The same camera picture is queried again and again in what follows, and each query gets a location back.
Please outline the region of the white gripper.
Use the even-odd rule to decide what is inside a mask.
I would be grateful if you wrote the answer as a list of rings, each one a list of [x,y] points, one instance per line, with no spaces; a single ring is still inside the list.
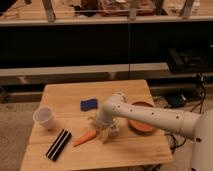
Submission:
[[[110,127],[111,122],[98,121],[93,116],[88,117],[87,120],[91,128],[100,132],[100,141],[105,144],[110,138],[110,132],[105,129]]]

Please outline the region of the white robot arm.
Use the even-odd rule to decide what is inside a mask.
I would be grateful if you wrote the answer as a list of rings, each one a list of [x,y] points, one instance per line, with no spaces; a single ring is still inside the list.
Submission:
[[[94,117],[98,130],[108,128],[116,117],[149,124],[193,141],[189,171],[213,171],[213,109],[204,114],[136,106],[122,92],[106,98]]]

